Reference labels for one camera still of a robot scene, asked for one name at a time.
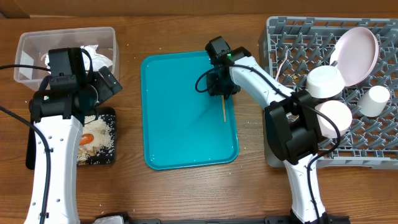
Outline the pink round plate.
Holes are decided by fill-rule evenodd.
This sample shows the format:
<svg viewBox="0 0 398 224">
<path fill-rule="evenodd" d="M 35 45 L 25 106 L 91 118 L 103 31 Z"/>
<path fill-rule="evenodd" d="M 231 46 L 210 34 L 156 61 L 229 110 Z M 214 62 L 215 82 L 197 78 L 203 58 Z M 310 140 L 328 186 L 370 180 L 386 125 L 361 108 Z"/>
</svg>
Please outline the pink round plate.
<svg viewBox="0 0 398 224">
<path fill-rule="evenodd" d="M 330 65 L 340 71 L 345 86 L 353 86 L 366 79 L 376 66 L 379 44 L 367 28 L 355 27 L 345 32 L 336 42 Z"/>
</svg>

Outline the orange carrot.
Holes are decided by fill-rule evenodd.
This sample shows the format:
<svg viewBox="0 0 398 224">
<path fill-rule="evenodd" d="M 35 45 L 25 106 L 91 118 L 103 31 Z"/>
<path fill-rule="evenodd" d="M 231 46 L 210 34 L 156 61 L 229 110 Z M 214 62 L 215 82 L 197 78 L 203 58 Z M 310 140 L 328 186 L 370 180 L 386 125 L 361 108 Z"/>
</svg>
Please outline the orange carrot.
<svg viewBox="0 0 398 224">
<path fill-rule="evenodd" d="M 85 144 L 89 144 L 89 143 L 93 142 L 93 140 L 94 140 L 94 136 L 92 134 L 90 134 L 90 133 L 83 134 L 80 139 L 80 145 L 83 146 Z"/>
</svg>

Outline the white plastic fork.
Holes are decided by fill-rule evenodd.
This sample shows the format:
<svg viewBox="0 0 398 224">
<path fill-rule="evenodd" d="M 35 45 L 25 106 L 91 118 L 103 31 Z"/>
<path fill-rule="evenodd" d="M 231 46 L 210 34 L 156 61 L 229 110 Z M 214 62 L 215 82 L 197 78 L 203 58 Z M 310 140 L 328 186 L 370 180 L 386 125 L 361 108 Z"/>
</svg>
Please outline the white plastic fork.
<svg viewBox="0 0 398 224">
<path fill-rule="evenodd" d="M 282 73 L 282 69 L 283 69 L 284 65 L 286 64 L 286 62 L 288 61 L 288 56 L 289 56 L 289 51 L 287 50 L 285 52 L 285 56 L 284 56 L 284 59 L 283 59 L 282 63 L 279 65 L 279 67 L 277 69 L 277 73 L 276 73 L 276 76 L 275 76 L 275 80 L 276 81 L 279 81 L 279 77 L 280 77 L 280 74 Z"/>
</svg>

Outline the light green bowl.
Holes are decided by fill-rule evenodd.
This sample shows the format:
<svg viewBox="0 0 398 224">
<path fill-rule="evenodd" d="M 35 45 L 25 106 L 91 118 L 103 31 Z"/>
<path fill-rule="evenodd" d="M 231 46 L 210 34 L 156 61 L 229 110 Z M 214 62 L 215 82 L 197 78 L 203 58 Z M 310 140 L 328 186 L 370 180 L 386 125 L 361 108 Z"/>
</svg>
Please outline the light green bowl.
<svg viewBox="0 0 398 224">
<path fill-rule="evenodd" d="M 341 93 L 344 87 L 340 71 L 334 66 L 322 65 L 308 73 L 305 89 L 312 97 L 323 99 Z"/>
</svg>

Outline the wooden chopstick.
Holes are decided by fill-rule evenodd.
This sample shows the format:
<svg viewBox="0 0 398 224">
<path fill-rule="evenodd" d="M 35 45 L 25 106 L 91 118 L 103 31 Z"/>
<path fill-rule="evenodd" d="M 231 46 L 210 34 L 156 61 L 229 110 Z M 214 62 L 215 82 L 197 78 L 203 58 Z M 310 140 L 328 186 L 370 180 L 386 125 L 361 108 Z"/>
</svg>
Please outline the wooden chopstick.
<svg viewBox="0 0 398 224">
<path fill-rule="evenodd" d="M 224 96 L 221 95 L 221 103 L 222 103 L 222 110 L 223 110 L 223 121 L 226 122 L 226 108 L 225 108 L 225 102 L 224 102 Z"/>
</svg>

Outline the white upturned cup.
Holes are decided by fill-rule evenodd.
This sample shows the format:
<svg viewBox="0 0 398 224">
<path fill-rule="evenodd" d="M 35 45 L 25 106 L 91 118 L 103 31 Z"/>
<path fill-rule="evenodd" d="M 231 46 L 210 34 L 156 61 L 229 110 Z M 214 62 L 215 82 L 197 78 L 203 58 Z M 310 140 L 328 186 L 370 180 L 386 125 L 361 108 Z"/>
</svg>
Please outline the white upturned cup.
<svg viewBox="0 0 398 224">
<path fill-rule="evenodd" d="M 386 87 L 373 86 L 358 101 L 359 112 L 365 116 L 377 117 L 386 106 L 390 92 Z"/>
</svg>

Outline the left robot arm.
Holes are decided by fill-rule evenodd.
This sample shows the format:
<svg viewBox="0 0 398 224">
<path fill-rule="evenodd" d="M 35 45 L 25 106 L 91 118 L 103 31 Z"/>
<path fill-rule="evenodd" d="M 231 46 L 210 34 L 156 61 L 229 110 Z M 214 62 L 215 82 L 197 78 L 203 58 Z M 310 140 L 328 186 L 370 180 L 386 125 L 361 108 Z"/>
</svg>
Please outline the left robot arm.
<svg viewBox="0 0 398 224">
<path fill-rule="evenodd" d="M 107 67 L 85 68 L 82 48 L 49 50 L 50 75 L 29 103 L 35 168 L 26 223 L 79 223 L 78 147 L 85 116 L 122 90 Z"/>
</svg>

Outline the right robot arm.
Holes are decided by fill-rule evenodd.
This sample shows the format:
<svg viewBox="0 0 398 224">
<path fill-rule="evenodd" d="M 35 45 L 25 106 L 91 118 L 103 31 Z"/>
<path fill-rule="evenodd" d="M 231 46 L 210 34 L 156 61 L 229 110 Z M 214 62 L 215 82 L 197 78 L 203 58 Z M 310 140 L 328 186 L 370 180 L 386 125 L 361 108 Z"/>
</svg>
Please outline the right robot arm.
<svg viewBox="0 0 398 224">
<path fill-rule="evenodd" d="M 205 73 L 206 91 L 228 98 L 240 89 L 264 109 L 266 144 L 284 163 L 292 192 L 294 223 L 323 223 L 326 210 L 320 198 L 316 156 L 322 139 L 313 99 L 277 82 L 244 47 L 231 49 L 221 37 L 205 50 L 213 68 Z"/>
</svg>

